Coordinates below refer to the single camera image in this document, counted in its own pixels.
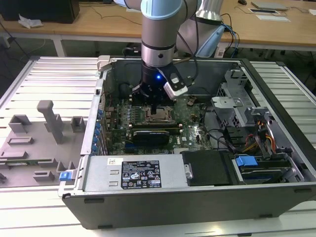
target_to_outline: barcode sticker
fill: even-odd
[[[123,158],[108,158],[108,165],[121,165]]]

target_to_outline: wooden table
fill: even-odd
[[[141,42],[142,14],[127,12],[125,7],[118,5],[95,6],[80,3],[80,13],[72,24],[43,22],[43,27],[27,29],[17,21],[2,19],[1,22],[14,37],[53,40],[59,57],[67,56],[62,40]],[[0,43],[9,47],[6,40],[9,35],[1,27],[0,36]]]
[[[287,7],[316,9],[316,2],[264,1],[280,2]],[[238,4],[237,0],[223,2],[221,13],[231,15],[233,30],[240,36],[240,47],[316,51],[316,16],[292,8],[281,14],[286,14],[291,22],[262,21],[256,17],[256,14],[246,14],[235,8],[236,6],[246,12],[250,12],[248,8],[254,6],[251,0],[248,0],[247,6]],[[223,16],[223,20],[229,24],[228,16]],[[57,54],[61,57],[66,56],[62,40],[141,42],[142,26],[139,24],[142,23],[142,14],[127,12],[126,8],[118,5],[90,7],[88,4],[81,3],[79,16],[72,24],[44,22],[43,27],[27,29],[17,22],[2,20],[2,23],[14,37],[53,40]],[[3,37],[2,43],[9,46],[6,41],[8,34],[2,31],[0,36]],[[229,33],[223,34],[218,45],[217,57],[223,55],[231,39]]]
[[[294,1],[294,0],[262,0],[264,2],[279,2],[286,7],[298,7],[300,9],[316,9],[316,2]],[[256,8],[247,1],[243,6],[235,0],[225,0],[221,13],[228,13],[232,18],[233,30],[240,36],[240,47],[262,48],[279,50],[301,50],[316,51],[316,16],[310,13],[302,13],[296,8],[286,12],[280,12],[291,22],[262,21],[256,14],[250,13],[249,8]],[[229,24],[227,15],[223,16],[225,24]],[[229,33],[224,33],[219,44],[219,53],[227,47],[227,41],[231,41]]]

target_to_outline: black box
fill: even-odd
[[[79,0],[0,0],[0,13],[6,21],[28,19],[73,23],[80,11]]]

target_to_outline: red wire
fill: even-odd
[[[252,137],[253,136],[253,134],[249,134],[247,137],[246,137],[246,145],[245,146],[247,146],[247,144],[248,144],[248,139],[250,138],[250,137]]]

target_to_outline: metal workbench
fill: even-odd
[[[44,121],[42,114],[36,110],[38,101],[42,99],[54,101],[54,112],[60,114],[62,120],[68,120],[74,115],[87,119],[94,87],[99,78],[96,61],[96,58],[53,57],[30,61],[0,100],[0,142],[10,132],[8,122],[14,114],[26,114],[30,121]],[[252,64],[310,142],[316,146],[315,97],[286,67],[271,62]],[[259,94],[256,91],[253,93],[264,106]],[[84,229],[64,205],[57,195],[57,188],[35,187],[33,191],[32,188],[1,189],[0,236],[316,235],[315,201],[304,202],[278,218],[90,231]]]

